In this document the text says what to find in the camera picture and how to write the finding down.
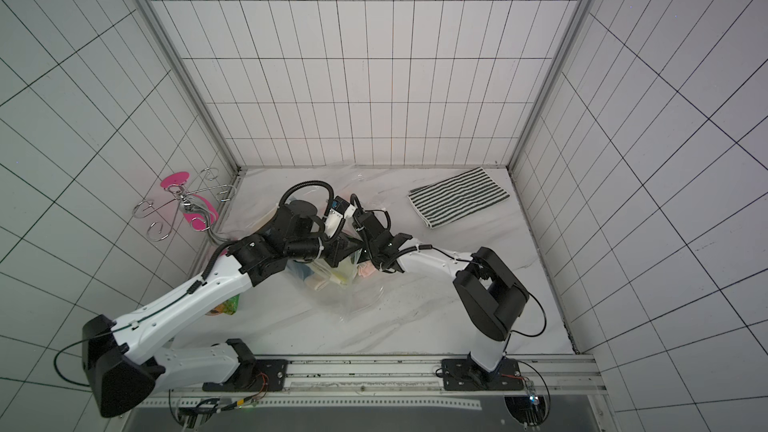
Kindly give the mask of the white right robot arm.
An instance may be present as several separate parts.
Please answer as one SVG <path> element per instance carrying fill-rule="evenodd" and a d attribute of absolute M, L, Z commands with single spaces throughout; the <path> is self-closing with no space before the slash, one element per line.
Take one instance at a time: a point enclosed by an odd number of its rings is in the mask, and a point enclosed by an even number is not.
<path fill-rule="evenodd" d="M 381 222 L 374 210 L 358 207 L 352 215 L 368 258 L 384 273 L 418 274 L 452 283 L 477 330 L 468 359 L 478 372 L 496 373 L 505 356 L 514 324 L 530 293 L 491 249 L 473 253 L 445 251 L 405 233 L 391 233 L 391 220 Z"/>

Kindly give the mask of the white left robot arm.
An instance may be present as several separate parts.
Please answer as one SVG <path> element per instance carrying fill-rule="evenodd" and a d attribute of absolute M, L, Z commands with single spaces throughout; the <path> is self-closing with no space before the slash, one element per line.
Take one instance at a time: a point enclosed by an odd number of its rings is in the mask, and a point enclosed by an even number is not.
<path fill-rule="evenodd" d="M 256 232 L 221 244 L 204 270 L 162 297 L 122 315 L 104 315 L 82 328 L 82 367 L 101 416 L 121 415 L 155 392 L 201 384 L 206 389 L 251 391 L 268 378 L 240 339 L 173 350 L 167 343 L 217 305 L 244 293 L 290 261 L 323 259 L 336 265 L 360 249 L 342 230 L 356 202 L 331 200 L 324 216 L 303 200 L 281 201 Z"/>

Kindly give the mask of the clear plastic vacuum bag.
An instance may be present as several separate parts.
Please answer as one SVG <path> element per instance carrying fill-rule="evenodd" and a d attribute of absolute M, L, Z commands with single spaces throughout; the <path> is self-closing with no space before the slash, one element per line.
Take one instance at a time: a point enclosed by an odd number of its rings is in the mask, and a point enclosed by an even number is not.
<path fill-rule="evenodd" d="M 339 196 L 325 181 L 307 180 L 289 187 L 269 220 L 226 255 L 258 286 L 290 263 L 331 269 L 370 263 L 385 274 L 402 273 L 398 257 L 411 239 L 392 232 L 388 211 L 364 207 L 355 193 Z"/>

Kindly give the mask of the pale yellow towel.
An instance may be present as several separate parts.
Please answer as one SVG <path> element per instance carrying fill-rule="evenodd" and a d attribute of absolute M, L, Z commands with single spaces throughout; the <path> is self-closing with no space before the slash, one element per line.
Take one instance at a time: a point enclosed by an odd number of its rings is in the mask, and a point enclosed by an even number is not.
<path fill-rule="evenodd" d="M 321 279 L 342 287 L 350 285 L 358 273 L 358 266 L 350 258 L 344 259 L 334 267 L 324 259 L 313 261 L 309 266 Z"/>

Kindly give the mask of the green white striped towel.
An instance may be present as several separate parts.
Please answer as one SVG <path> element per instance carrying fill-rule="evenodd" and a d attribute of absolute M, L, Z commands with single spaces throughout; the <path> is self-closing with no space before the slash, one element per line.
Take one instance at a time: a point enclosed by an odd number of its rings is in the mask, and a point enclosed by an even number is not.
<path fill-rule="evenodd" d="M 510 194 L 483 168 L 474 168 L 408 193 L 429 228 L 439 228 L 506 201 Z"/>

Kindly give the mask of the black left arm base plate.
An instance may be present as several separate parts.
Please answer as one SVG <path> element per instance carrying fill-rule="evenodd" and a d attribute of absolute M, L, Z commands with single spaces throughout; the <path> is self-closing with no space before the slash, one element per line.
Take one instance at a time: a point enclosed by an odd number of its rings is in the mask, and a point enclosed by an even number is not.
<path fill-rule="evenodd" d="M 218 382 L 205 382 L 206 392 L 279 392 L 284 388 L 288 361 L 258 359 L 238 338 L 228 339 L 227 346 L 235 353 L 237 367 Z"/>

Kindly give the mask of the colourful snack packet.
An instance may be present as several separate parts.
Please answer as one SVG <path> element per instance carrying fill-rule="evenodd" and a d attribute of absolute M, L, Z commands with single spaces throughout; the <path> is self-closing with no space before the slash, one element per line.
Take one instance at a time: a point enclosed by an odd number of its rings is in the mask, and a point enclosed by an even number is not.
<path fill-rule="evenodd" d="M 235 295 L 226 301 L 210 309 L 207 316 L 234 315 L 239 307 L 239 295 Z"/>

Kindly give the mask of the aluminium mounting rail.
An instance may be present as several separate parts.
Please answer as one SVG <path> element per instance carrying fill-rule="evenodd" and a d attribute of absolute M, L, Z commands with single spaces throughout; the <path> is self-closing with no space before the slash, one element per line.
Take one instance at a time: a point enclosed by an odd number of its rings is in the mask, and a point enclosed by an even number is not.
<path fill-rule="evenodd" d="M 110 431 L 617 431 L 589 355 L 512 355 L 486 385 L 465 356 L 270 357 L 265 391 L 156 394 Z"/>

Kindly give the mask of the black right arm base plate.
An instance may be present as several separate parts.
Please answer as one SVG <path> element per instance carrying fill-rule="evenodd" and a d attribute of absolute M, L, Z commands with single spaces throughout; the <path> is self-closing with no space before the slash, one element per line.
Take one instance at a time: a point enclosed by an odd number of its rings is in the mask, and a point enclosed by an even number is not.
<path fill-rule="evenodd" d="M 443 381 L 446 391 L 522 391 L 525 388 L 518 362 L 503 358 L 495 370 L 489 372 L 470 358 L 443 359 L 435 375 Z"/>

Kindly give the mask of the pink towel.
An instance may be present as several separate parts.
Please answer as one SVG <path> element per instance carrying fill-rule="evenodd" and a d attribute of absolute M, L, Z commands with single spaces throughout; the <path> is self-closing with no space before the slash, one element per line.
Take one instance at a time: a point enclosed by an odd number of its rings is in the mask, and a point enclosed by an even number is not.
<path fill-rule="evenodd" d="M 377 271 L 377 268 L 371 261 L 365 261 L 357 265 L 357 275 L 362 278 L 372 276 Z"/>

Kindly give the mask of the blue and beige towel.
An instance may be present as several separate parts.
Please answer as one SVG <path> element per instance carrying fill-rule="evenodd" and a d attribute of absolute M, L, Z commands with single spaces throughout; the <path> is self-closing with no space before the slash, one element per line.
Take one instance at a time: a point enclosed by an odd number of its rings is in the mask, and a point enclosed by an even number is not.
<path fill-rule="evenodd" d="M 287 269 L 301 282 L 305 282 L 307 279 L 313 280 L 315 278 L 314 270 L 308 264 L 303 262 L 289 260 L 287 262 Z"/>

